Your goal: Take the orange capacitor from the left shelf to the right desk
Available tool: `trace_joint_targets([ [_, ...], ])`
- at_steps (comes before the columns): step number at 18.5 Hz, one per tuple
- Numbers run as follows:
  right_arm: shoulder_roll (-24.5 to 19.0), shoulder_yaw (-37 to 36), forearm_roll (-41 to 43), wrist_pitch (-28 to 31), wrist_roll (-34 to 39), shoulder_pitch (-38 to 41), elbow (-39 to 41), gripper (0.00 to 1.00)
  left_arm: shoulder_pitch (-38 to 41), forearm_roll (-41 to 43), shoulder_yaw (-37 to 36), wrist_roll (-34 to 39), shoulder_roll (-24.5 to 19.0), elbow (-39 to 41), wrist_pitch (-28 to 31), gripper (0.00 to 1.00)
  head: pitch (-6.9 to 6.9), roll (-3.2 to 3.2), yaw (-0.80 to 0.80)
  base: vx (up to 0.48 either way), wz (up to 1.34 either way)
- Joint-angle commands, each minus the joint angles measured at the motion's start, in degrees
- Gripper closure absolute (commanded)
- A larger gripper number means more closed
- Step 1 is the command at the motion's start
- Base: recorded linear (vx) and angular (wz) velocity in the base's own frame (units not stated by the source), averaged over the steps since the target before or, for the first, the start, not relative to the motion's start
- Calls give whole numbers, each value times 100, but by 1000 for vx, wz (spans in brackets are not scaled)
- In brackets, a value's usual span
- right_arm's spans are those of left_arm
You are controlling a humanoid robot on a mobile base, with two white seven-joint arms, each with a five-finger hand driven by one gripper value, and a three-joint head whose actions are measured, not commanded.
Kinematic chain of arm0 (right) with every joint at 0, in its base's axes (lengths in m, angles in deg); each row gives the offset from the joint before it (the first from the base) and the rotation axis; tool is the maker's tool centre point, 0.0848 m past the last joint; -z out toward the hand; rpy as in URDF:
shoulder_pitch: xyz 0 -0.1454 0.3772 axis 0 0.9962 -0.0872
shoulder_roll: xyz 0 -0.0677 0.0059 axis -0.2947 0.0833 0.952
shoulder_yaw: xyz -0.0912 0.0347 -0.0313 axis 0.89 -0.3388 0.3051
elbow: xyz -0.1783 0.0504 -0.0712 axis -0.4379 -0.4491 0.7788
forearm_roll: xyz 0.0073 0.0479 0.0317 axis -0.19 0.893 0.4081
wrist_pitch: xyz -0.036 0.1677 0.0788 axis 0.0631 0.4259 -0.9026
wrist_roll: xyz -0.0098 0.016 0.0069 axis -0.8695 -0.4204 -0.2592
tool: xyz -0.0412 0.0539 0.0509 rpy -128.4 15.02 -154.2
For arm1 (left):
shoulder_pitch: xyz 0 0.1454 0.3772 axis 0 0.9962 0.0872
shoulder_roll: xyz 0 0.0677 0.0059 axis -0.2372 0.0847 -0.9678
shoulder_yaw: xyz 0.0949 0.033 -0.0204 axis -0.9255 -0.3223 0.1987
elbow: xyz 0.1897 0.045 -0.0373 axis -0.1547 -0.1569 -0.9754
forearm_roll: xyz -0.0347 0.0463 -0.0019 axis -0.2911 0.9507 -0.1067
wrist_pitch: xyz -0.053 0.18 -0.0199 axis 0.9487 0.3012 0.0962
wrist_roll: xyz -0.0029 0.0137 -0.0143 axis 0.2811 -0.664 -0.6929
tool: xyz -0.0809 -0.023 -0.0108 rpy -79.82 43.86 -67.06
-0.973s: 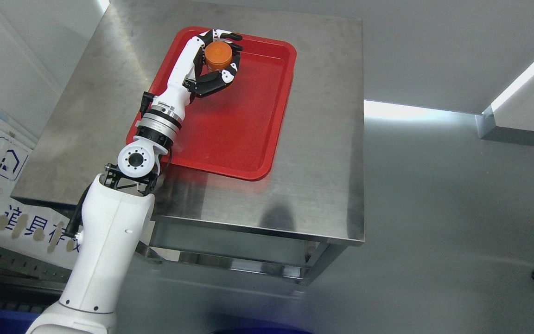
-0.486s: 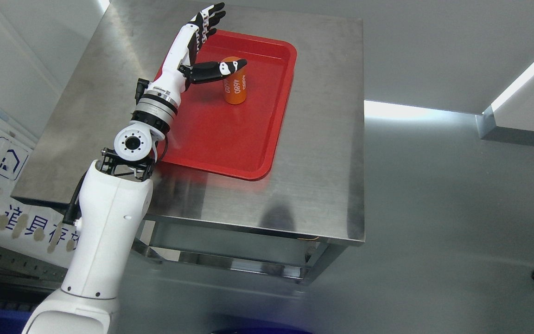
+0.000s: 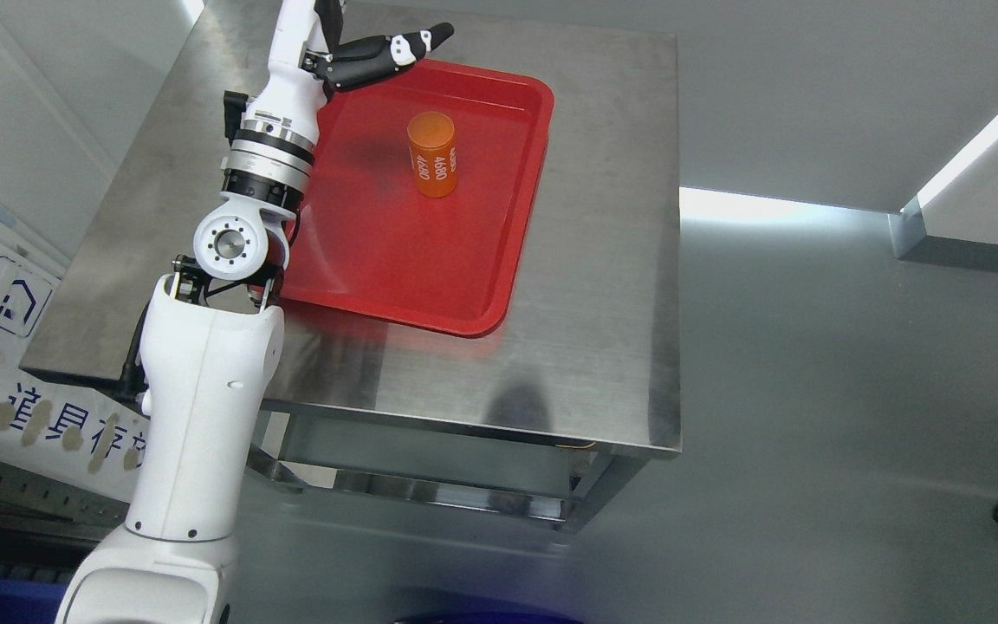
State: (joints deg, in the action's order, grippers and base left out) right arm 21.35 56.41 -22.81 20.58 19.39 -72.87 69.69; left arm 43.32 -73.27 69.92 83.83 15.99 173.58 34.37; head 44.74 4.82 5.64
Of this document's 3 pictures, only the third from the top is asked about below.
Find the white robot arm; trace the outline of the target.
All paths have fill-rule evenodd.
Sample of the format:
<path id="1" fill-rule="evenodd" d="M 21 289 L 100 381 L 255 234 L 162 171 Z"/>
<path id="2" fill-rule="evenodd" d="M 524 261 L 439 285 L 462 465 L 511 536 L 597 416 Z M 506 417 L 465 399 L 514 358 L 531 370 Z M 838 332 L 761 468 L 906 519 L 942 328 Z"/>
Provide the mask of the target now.
<path id="1" fill-rule="evenodd" d="M 146 457 L 122 525 L 63 594 L 58 623 L 224 623 L 255 419 L 280 363 L 276 299 L 334 94 L 404 74 L 450 23 L 341 42 L 343 1 L 285 1 L 255 96 L 226 92 L 222 204 L 156 281 L 126 359 L 143 380 Z"/>

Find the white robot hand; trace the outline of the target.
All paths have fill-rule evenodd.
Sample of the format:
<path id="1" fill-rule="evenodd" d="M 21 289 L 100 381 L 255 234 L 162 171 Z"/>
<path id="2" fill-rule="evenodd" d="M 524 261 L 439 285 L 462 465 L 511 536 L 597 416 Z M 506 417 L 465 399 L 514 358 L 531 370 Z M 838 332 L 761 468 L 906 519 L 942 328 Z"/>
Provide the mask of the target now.
<path id="1" fill-rule="evenodd" d="M 437 23 L 395 36 L 366 36 L 337 47 L 345 7 L 344 1 L 282 3 L 269 48 L 269 81 L 250 100 L 244 119 L 279 127 L 284 122 L 315 127 L 317 111 L 327 102 L 325 90 L 341 94 L 405 74 L 455 35 L 454 25 Z M 329 53 L 321 59 L 321 80 L 302 66 L 308 53 Z"/>

